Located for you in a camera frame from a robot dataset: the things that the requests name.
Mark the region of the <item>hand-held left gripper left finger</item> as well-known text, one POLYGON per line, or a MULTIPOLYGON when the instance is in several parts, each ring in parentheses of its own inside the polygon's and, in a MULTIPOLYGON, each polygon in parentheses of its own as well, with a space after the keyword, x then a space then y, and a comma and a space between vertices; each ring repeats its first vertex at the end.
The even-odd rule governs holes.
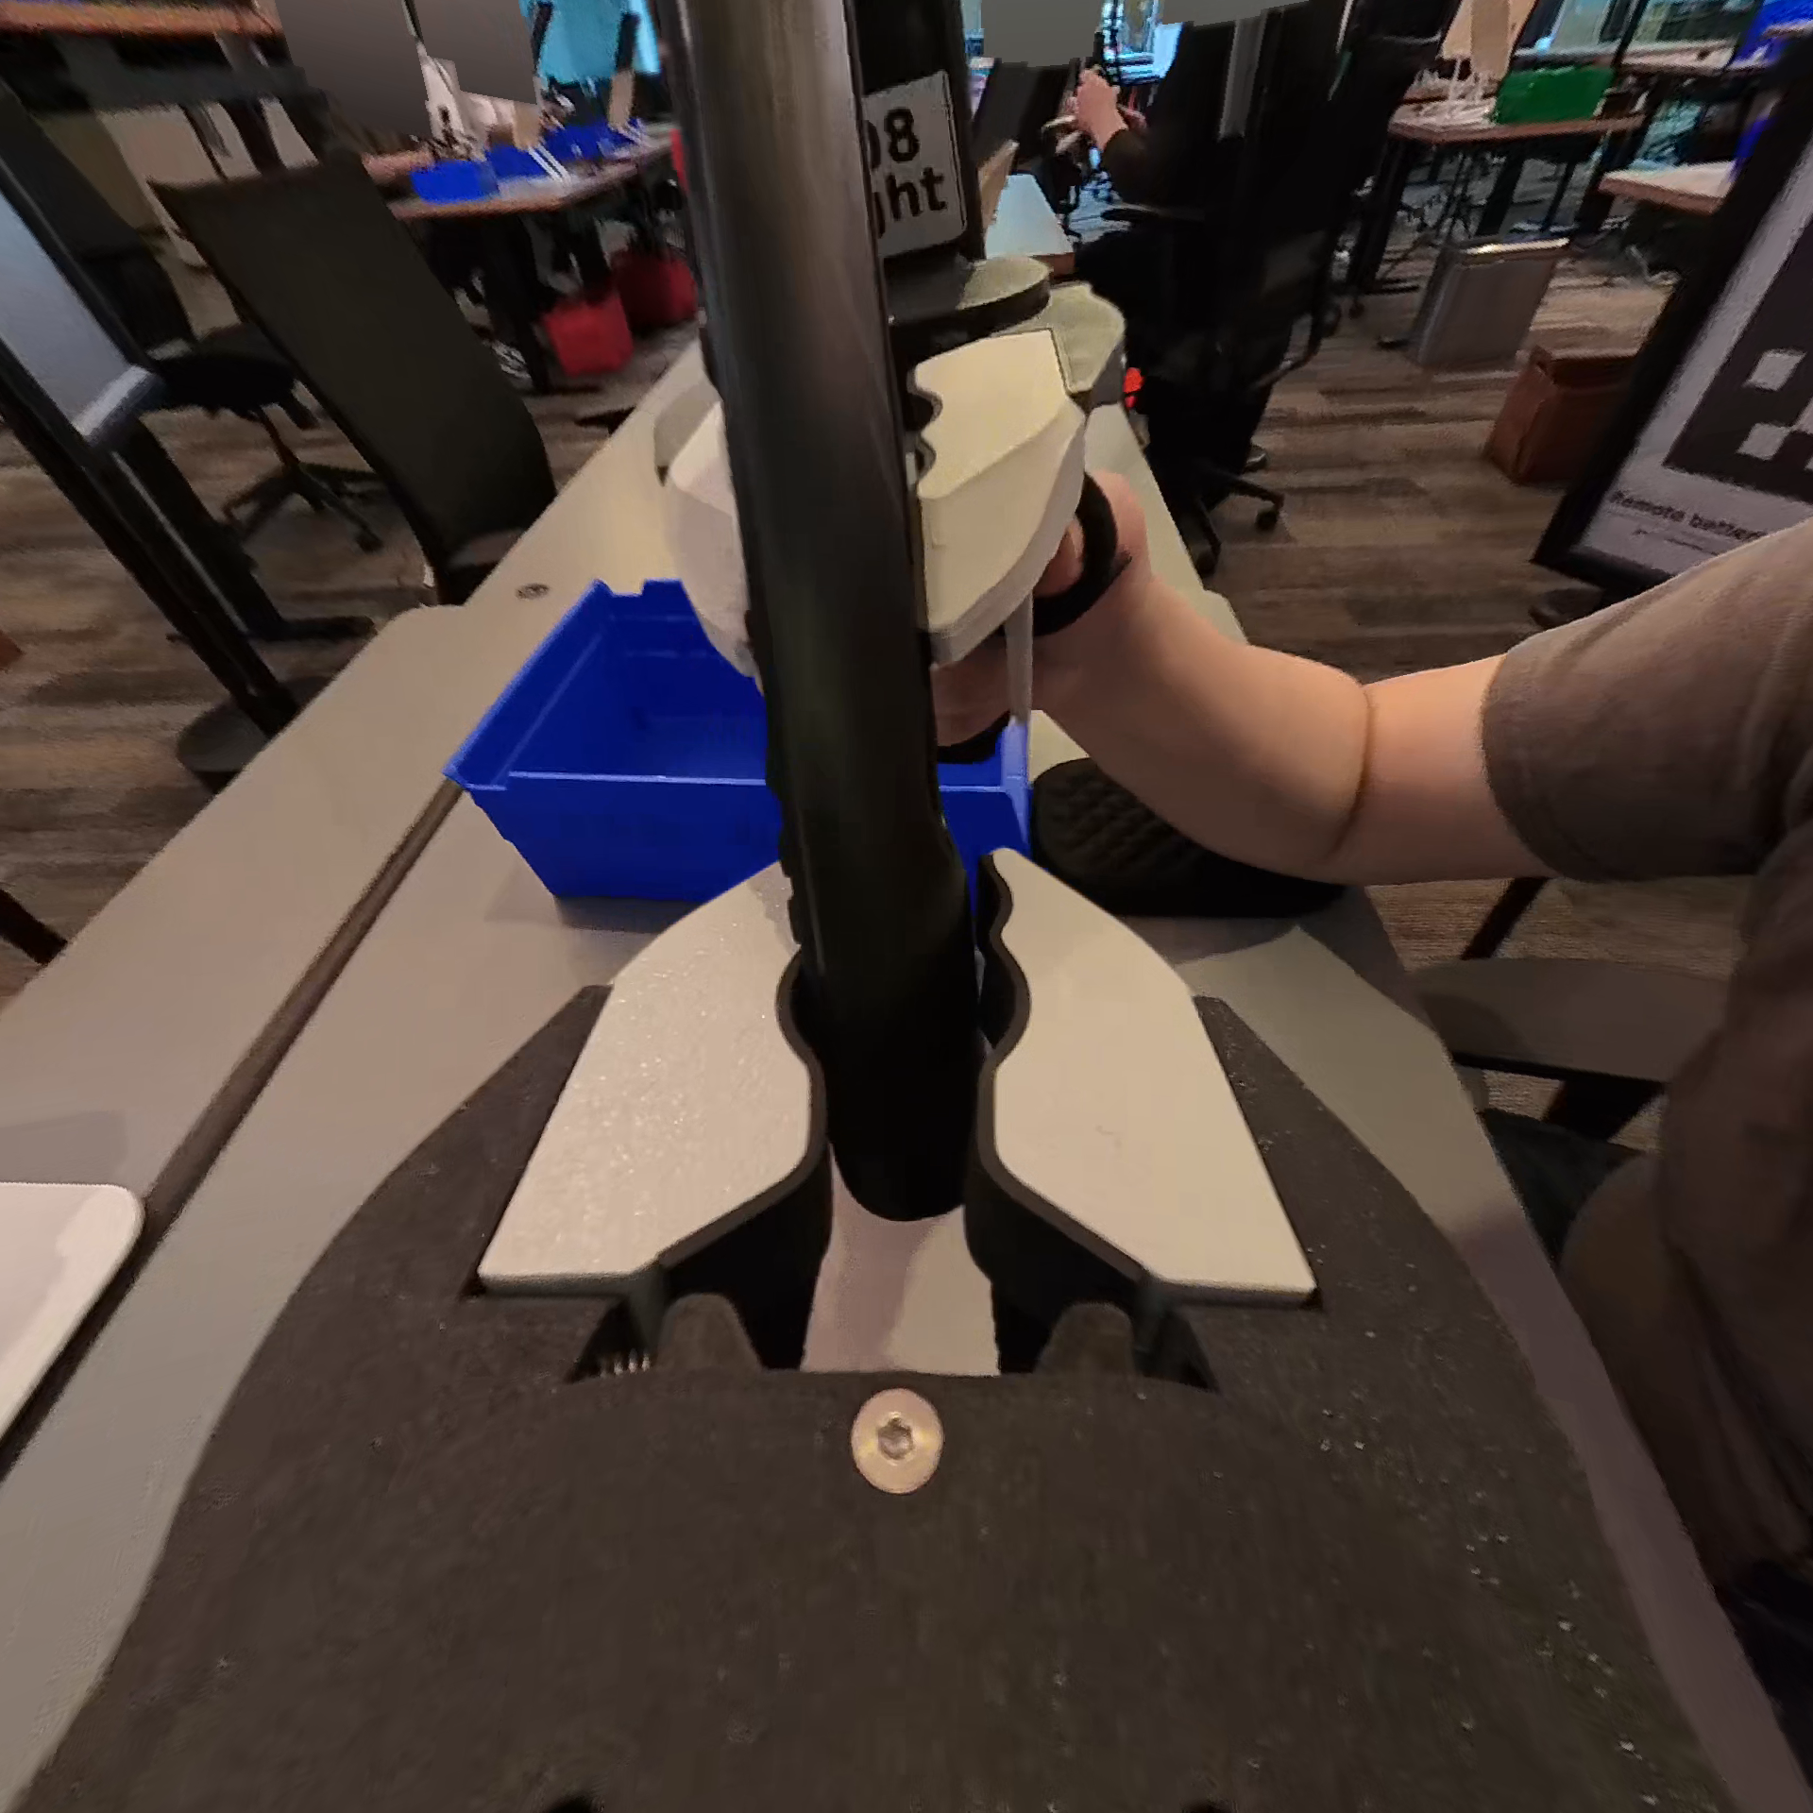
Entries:
POLYGON ((486 1294, 615 1300, 645 1347, 713 1296, 762 1366, 802 1364, 832 1183, 798 971, 775 865, 622 967, 477 1262, 486 1294))

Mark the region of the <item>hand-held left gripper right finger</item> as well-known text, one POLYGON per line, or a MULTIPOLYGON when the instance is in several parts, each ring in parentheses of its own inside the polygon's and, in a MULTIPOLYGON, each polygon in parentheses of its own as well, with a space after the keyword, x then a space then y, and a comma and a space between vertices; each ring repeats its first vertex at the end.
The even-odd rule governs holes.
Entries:
POLYGON ((1030 858, 976 869, 983 1058, 970 1258, 1004 1373, 1102 1305, 1140 1360, 1185 1309, 1302 1311, 1317 1283, 1197 996, 1030 858))

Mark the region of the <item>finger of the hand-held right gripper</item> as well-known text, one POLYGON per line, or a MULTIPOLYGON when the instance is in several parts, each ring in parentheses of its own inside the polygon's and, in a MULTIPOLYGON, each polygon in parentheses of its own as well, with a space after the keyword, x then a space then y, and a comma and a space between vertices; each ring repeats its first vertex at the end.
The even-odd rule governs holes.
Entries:
POLYGON ((706 340, 683 359, 681 378, 656 412, 656 478, 673 578, 713 652, 758 682, 726 416, 706 340))
POLYGON ((921 618, 930 663, 966 660, 1030 601, 1076 516, 1085 418, 1051 329, 991 335, 921 361, 921 618))

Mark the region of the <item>black remote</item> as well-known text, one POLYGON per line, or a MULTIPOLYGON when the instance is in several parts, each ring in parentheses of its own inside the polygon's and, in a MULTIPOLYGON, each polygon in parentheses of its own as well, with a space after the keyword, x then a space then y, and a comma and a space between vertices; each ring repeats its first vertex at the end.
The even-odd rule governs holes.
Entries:
POLYGON ((849 8, 660 4, 726 420, 766 779, 843 1188, 959 1207, 981 1062, 849 8))

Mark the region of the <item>person's right forearm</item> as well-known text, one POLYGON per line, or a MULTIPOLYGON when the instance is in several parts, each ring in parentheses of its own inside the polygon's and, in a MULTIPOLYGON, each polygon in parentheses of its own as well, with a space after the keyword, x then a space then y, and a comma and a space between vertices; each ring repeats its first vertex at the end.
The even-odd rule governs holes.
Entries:
POLYGON ((1091 722, 1059 728, 1172 830, 1340 886, 1552 877, 1487 777, 1501 656, 1363 684, 1231 641, 1159 588, 1140 673, 1091 722))

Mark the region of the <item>person's right hand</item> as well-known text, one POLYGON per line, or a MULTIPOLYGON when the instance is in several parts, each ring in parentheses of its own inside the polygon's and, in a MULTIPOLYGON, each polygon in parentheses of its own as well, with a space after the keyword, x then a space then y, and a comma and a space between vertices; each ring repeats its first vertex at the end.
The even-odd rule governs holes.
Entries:
POLYGON ((1091 722, 1146 663, 1163 609, 1147 522, 1129 480, 1083 471, 1078 499, 1028 595, 1028 677, 1013 701, 1070 728, 1091 722))

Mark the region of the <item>red bin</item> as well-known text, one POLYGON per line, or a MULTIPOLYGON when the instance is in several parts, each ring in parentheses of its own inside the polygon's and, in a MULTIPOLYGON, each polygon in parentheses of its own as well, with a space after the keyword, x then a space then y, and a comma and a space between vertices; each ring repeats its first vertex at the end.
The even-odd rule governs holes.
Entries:
POLYGON ((537 329, 564 380, 619 374, 636 352, 636 335, 613 284, 560 297, 543 312, 537 329))
POLYGON ((611 261, 611 278, 634 335, 647 337, 696 321, 696 286, 681 252, 628 246, 611 261))

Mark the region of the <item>blue plastic bin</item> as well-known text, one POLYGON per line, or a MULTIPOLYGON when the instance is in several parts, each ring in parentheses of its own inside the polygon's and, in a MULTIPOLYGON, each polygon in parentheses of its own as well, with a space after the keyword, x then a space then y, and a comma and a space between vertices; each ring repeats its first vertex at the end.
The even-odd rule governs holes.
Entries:
MULTIPOLYGON (((945 841, 974 882, 1000 850, 1030 856, 1028 737, 996 731, 981 760, 932 767, 932 720, 910 656, 832 660, 781 692, 785 739, 811 741, 811 799, 843 852, 927 828, 936 780, 945 841)), ((768 779, 770 699, 707 637, 677 578, 596 582, 488 707, 447 777, 560 899, 711 901, 779 865, 800 877, 768 779)))

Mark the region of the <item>black office chair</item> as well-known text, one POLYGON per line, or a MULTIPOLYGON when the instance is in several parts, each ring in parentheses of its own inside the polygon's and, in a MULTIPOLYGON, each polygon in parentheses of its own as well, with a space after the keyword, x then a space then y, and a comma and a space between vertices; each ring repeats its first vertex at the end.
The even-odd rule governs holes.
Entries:
POLYGON ((1257 505, 1257 533, 1280 527, 1283 497, 1246 471, 1257 427, 1338 323, 1336 252, 1446 23, 1440 4, 1357 4, 1325 95, 1242 138, 1227 201, 1108 214, 1157 252, 1153 301, 1125 312, 1130 412, 1200 578, 1215 573, 1212 514, 1227 499, 1257 505))
POLYGON ((469 601, 558 488, 530 406, 360 159, 150 193, 396 503, 434 599, 469 601))

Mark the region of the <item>silver trash can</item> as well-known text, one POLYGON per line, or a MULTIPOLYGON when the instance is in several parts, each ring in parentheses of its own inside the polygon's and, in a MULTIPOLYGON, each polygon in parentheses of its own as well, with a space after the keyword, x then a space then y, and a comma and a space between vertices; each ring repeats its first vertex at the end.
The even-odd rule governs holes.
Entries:
POLYGON ((1508 365, 1569 248, 1569 238, 1478 238, 1444 246, 1401 352, 1423 371, 1508 365))

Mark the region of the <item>brown cardboard box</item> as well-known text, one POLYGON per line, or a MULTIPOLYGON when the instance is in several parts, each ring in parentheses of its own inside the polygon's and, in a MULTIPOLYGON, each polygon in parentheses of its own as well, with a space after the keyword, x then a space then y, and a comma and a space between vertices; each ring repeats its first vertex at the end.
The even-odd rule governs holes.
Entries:
POLYGON ((1506 389, 1482 448, 1518 488, 1565 488, 1584 471, 1637 365, 1635 350, 1535 344, 1506 389))

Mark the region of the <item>instruction sheet on stand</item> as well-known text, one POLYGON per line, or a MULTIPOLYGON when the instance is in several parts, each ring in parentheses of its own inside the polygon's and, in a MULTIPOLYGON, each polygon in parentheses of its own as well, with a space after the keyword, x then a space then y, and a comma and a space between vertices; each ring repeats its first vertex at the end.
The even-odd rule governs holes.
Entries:
POLYGON ((1 1185, 1 1434, 9 1436, 145 1226, 113 1185, 1 1185))

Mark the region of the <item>person's grey shirt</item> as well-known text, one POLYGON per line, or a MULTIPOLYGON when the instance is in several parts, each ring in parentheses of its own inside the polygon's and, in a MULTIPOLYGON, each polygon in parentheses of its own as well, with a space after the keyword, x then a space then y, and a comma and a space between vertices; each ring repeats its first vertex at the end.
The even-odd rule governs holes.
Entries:
POLYGON ((1501 661, 1495 805, 1576 882, 1748 879, 1710 1035, 1557 1273, 1705 1572, 1808 1566, 1810 527, 1501 661))

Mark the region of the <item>green crate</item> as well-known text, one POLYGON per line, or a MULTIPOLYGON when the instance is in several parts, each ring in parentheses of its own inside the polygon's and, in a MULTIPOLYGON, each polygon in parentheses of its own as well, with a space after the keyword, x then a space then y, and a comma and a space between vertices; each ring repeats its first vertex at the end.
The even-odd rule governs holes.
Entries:
POLYGON ((1614 72, 1606 63, 1512 67, 1493 95, 1491 125, 1578 125, 1597 119, 1614 72))

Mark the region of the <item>black display panel stand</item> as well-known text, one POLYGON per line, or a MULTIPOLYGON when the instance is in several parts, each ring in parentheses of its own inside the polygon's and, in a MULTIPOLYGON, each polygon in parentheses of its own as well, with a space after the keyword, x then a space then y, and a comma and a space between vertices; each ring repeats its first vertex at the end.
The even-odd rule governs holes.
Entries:
POLYGON ((275 605, 145 425, 164 378, 9 169, 1 195, 3 425, 222 690, 175 743, 215 796, 313 692, 266 663, 252 631, 279 626, 275 605))

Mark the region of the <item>black framed marker sign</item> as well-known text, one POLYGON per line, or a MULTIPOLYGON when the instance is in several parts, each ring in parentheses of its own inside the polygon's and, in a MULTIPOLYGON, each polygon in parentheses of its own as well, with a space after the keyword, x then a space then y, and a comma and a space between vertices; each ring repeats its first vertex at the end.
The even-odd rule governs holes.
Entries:
POLYGON ((1808 520, 1808 110, 1780 106, 1706 221, 1533 550, 1625 599, 1808 520))

